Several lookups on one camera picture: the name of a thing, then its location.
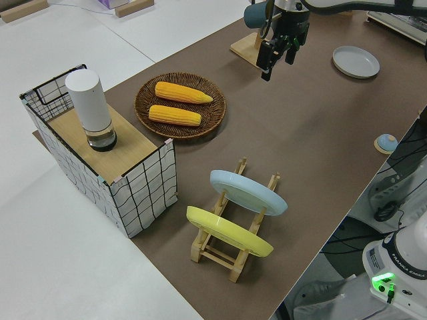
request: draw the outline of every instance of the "white cylindrical speaker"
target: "white cylindrical speaker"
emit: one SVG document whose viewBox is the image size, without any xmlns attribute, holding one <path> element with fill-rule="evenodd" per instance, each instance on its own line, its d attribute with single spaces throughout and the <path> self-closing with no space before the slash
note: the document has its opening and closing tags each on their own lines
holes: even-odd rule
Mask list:
<svg viewBox="0 0 427 320">
<path fill-rule="evenodd" d="M 88 69 L 73 71 L 65 79 L 65 86 L 89 145 L 96 151 L 113 149 L 117 135 L 98 74 Z"/>
</svg>

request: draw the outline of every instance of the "brown tabletop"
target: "brown tabletop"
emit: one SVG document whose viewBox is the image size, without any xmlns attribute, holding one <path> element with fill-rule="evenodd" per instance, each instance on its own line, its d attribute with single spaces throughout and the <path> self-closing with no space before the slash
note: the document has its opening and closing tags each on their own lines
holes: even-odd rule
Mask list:
<svg viewBox="0 0 427 320">
<path fill-rule="evenodd" d="M 215 137 L 177 141 L 179 201 L 132 239 L 205 319 L 268 319 L 386 160 L 374 148 L 375 138 L 391 133 L 401 139 L 424 108 L 423 48 L 365 19 L 363 12 L 312 15 L 295 63 L 279 62 L 270 82 L 229 50 L 252 32 L 241 20 L 107 92 L 109 104 L 157 145 L 164 138 L 133 111 L 146 81 L 174 71 L 195 73 L 217 84 L 227 99 Z M 342 45 L 371 52 L 379 74 L 359 80 L 339 72 L 332 52 Z M 272 254 L 251 256 L 232 283 L 221 265 L 190 260 L 197 229 L 185 210 L 211 209 L 218 194 L 209 184 L 210 171 L 233 171 L 243 156 L 245 176 L 255 181 L 266 184 L 272 173 L 281 173 L 276 192 L 289 209 L 266 217 L 258 233 L 274 246 Z M 249 227 L 253 215 L 229 204 L 224 217 Z"/>
</svg>

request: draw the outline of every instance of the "wicker basket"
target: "wicker basket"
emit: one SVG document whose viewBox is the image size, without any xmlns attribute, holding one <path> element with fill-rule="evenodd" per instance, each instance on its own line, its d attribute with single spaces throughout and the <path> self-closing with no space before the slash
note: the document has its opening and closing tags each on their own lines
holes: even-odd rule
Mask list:
<svg viewBox="0 0 427 320">
<path fill-rule="evenodd" d="M 213 98 L 213 101 L 211 103 L 198 105 L 156 97 L 154 88 L 158 81 L 185 85 L 187 87 L 203 91 L 207 95 L 210 95 Z M 170 125 L 167 123 L 152 121 L 148 119 L 149 108 L 152 105 L 167 105 L 169 107 L 176 107 L 200 113 L 201 124 L 198 127 L 187 127 L 183 125 Z M 134 107 L 138 119 L 143 125 L 153 132 L 164 137 L 174 139 L 192 139 L 207 135 L 221 123 L 224 115 L 226 114 L 226 98 L 218 87 L 211 81 L 204 79 L 199 75 L 177 72 L 159 75 L 149 80 L 142 86 L 136 95 Z"/>
</svg>

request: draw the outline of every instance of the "yellow plate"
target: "yellow plate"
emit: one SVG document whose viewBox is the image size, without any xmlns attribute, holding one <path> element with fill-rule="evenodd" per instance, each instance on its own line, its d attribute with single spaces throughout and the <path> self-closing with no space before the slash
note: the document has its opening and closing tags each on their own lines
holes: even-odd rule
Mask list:
<svg viewBox="0 0 427 320">
<path fill-rule="evenodd" d="M 189 206 L 187 207 L 187 219 L 196 227 L 202 228 L 229 245 L 241 250 L 249 250 L 252 255 L 267 257 L 273 251 L 273 247 L 267 241 L 208 211 Z"/>
</svg>

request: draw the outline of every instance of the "corn cob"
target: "corn cob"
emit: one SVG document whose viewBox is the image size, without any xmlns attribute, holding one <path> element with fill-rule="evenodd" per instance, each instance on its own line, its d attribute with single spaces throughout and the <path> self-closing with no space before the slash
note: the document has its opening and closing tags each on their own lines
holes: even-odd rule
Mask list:
<svg viewBox="0 0 427 320">
<path fill-rule="evenodd" d="M 152 105 L 149 108 L 148 118 L 152 121 L 170 123 L 172 125 L 189 125 L 197 127 L 201 123 L 201 115 L 196 112 L 166 107 L 165 105 Z"/>
<path fill-rule="evenodd" d="M 213 100 L 212 97 L 200 90 L 165 81 L 159 81 L 155 84 L 155 95 L 160 98 L 187 103 L 208 103 Z"/>
</svg>

